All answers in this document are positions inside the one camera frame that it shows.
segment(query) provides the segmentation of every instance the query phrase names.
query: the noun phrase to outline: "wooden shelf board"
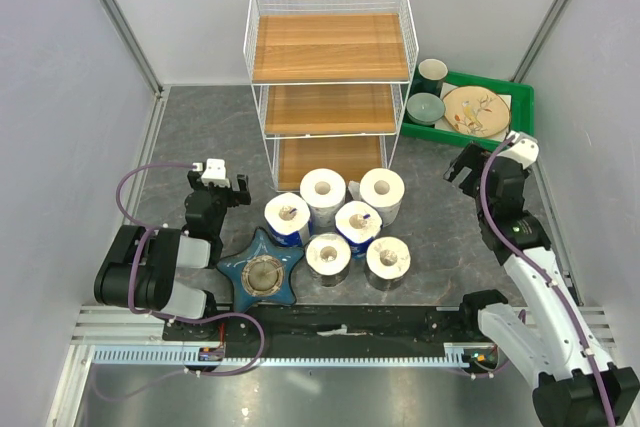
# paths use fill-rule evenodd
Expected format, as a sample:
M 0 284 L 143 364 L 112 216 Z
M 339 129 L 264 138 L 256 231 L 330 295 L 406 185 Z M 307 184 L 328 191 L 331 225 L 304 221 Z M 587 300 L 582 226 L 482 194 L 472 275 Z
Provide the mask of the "wooden shelf board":
M 256 83 L 408 80 L 398 14 L 260 17 Z
M 326 168 L 360 182 L 369 170 L 382 167 L 380 138 L 329 137 L 280 141 L 279 190 L 298 190 L 307 172 Z
M 389 85 L 269 87 L 266 134 L 393 134 L 395 131 L 395 113 Z

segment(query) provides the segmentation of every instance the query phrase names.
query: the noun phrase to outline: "roll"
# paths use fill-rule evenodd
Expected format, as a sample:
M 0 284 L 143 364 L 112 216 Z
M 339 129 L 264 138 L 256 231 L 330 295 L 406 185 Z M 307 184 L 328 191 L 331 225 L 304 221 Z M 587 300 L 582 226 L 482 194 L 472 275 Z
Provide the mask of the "roll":
M 389 169 L 373 169 L 364 174 L 360 181 L 362 201 L 376 209 L 382 218 L 382 226 L 390 225 L 398 216 L 404 182 L 402 178 Z
M 333 225 L 336 213 L 344 204 L 346 190 L 342 176 L 330 169 L 315 169 L 302 178 L 300 196 L 309 204 L 313 225 Z
M 322 234 L 311 239 L 306 256 L 311 274 L 325 287 L 338 285 L 349 273 L 351 249 L 338 234 Z
M 280 245 L 302 246 L 311 237 L 311 212 L 299 195 L 287 192 L 271 199 L 264 208 L 264 218 Z
M 367 249 L 365 274 L 372 287 L 386 292 L 400 285 L 410 265 L 407 244 L 395 237 L 381 237 Z
M 376 209 L 364 202 L 345 204 L 336 214 L 336 230 L 346 239 L 354 257 L 364 257 L 367 247 L 382 229 Z

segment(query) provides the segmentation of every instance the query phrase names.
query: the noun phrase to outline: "shelf unit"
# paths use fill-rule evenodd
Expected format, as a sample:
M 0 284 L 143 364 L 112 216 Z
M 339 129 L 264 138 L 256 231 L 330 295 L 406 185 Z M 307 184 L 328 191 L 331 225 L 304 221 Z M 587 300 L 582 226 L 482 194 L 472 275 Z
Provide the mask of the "shelf unit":
M 418 56 L 409 0 L 250 0 L 244 42 L 274 185 L 389 167 Z

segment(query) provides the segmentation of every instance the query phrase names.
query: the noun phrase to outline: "cup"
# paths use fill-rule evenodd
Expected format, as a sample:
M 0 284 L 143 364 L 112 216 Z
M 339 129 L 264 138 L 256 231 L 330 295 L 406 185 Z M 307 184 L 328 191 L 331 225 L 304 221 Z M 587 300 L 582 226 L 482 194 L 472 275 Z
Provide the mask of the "cup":
M 419 92 L 426 92 L 440 97 L 444 79 L 449 69 L 444 62 L 438 59 L 426 59 L 420 62 L 418 74 L 420 75 Z

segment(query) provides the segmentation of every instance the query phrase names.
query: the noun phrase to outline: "beige plate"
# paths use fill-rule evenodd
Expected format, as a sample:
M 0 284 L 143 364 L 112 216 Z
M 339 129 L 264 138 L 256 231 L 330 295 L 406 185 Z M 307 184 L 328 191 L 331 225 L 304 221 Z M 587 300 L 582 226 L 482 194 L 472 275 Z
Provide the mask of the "beige plate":
M 491 137 L 504 130 L 511 120 L 504 100 L 484 87 L 458 87 L 442 100 L 447 121 L 461 134 Z

